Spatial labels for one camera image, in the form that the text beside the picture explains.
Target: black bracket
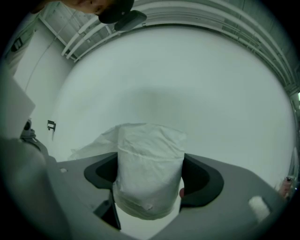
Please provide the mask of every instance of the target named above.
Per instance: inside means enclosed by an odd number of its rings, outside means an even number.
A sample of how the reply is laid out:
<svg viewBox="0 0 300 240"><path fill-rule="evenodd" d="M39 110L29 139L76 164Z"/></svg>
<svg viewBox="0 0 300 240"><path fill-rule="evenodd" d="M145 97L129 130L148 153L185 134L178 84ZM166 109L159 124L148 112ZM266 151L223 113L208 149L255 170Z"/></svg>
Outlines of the black bracket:
<svg viewBox="0 0 300 240"><path fill-rule="evenodd" d="M53 121L50 121L50 120L48 120L48 123L47 123L47 128L48 128L48 131L50 131L50 129L53 129L53 131L55 132L56 123L55 123L55 122L53 122Z"/></svg>

